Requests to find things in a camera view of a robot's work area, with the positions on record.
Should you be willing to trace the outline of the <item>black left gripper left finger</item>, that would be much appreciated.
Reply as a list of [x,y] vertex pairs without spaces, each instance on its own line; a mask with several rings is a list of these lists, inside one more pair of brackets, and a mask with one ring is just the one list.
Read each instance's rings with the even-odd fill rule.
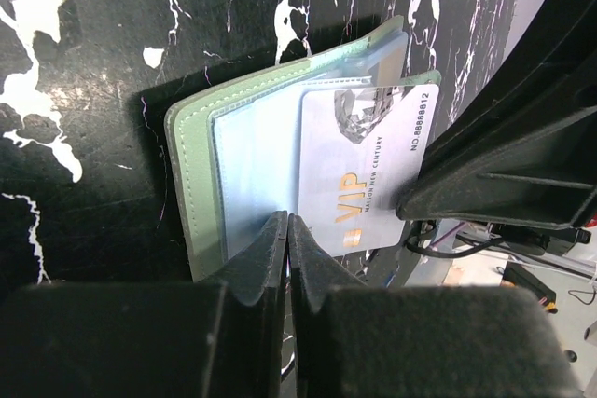
[[274,397],[288,215],[199,282],[61,283],[1,307],[5,397]]

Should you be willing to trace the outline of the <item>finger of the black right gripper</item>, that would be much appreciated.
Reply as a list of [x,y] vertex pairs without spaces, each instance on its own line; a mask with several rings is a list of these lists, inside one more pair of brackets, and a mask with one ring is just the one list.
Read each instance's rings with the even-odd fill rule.
[[552,230],[596,215],[596,0],[545,0],[475,100],[426,150],[403,220]]

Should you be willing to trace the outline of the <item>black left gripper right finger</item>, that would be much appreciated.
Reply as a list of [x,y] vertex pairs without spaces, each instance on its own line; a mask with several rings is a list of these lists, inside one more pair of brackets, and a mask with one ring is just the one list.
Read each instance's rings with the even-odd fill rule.
[[546,313],[521,288],[365,285],[288,220],[301,397],[577,397]]

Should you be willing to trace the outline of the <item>white VIP credit card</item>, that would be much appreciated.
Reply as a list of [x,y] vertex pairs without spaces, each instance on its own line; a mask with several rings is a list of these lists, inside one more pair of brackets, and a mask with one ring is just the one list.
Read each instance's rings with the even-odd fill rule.
[[419,176],[438,94],[425,83],[303,97],[298,214],[329,254],[398,243],[397,200]]

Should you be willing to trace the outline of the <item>mint green card holder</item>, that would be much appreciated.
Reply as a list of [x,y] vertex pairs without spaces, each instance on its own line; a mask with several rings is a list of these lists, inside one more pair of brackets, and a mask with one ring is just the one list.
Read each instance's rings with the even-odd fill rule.
[[[273,213],[299,215],[303,97],[379,87],[382,49],[400,38],[408,39],[405,66],[410,38],[394,17],[353,42],[211,87],[169,109],[164,129],[194,281],[244,250]],[[439,88],[439,71],[406,75],[404,66],[396,86]]]

